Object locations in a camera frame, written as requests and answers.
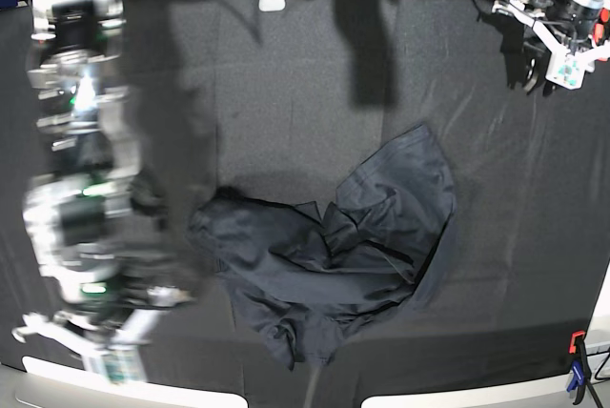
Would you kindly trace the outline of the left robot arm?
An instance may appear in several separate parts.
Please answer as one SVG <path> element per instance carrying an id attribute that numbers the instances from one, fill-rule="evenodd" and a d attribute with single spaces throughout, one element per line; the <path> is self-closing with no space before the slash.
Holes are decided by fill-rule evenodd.
<path id="1" fill-rule="evenodd" d="M 609 0 L 496 0 L 491 12 L 524 27 L 528 93 L 578 90 L 597 63 L 609 60 Z"/>

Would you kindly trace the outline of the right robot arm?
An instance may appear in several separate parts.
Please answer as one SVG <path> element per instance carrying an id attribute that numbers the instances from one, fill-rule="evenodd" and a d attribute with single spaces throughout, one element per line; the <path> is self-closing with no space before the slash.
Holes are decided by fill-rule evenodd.
<path id="1" fill-rule="evenodd" d="M 160 243 L 131 240 L 141 217 L 162 232 L 167 202 L 142 162 L 119 79 L 124 0 L 29 0 L 28 77 L 47 166 L 24 197 L 23 220 L 60 310 L 27 313 L 13 336 L 53 340 L 112 384 L 147 378 L 140 350 L 171 310 L 192 300 Z"/>

